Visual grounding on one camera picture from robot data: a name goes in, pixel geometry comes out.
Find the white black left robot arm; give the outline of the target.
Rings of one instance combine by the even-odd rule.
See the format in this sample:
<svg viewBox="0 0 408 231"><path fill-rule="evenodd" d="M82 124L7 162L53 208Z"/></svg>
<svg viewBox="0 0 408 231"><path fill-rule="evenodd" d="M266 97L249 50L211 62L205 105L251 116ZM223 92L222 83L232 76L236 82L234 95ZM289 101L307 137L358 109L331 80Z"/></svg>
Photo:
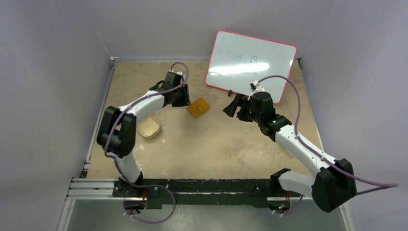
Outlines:
<svg viewBox="0 0 408 231"><path fill-rule="evenodd" d="M150 87L140 98L124 106L109 106L103 113L96 141L119 172L118 187L132 197L141 195L145 188L142 171L133 156L137 124L167 105L190 105L186 80L185 72L170 70L164 80Z"/></svg>

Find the orange leather card holder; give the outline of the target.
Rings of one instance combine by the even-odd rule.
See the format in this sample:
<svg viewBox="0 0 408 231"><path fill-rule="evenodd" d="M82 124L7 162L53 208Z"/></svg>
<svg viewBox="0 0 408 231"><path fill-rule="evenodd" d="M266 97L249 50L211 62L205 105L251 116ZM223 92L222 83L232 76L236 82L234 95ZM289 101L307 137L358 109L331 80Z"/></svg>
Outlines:
<svg viewBox="0 0 408 231"><path fill-rule="evenodd" d="M209 108L210 104L204 98L201 97L194 101L190 106L188 106L187 111L193 117L199 117L200 115L205 113Z"/></svg>

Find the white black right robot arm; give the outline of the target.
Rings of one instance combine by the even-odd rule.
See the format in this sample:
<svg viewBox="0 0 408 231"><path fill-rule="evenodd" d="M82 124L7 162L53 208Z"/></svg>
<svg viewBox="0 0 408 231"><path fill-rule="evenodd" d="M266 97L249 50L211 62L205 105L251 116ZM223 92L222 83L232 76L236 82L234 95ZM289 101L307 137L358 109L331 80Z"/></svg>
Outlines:
<svg viewBox="0 0 408 231"><path fill-rule="evenodd" d="M258 92L251 97L237 94L223 112L240 121L256 122L262 134L285 148L311 173L307 176L284 168L272 174L270 189L274 195L292 191L311 197L327 213L357 195L352 164L325 154L296 133L291 121L276 113L269 93Z"/></svg>

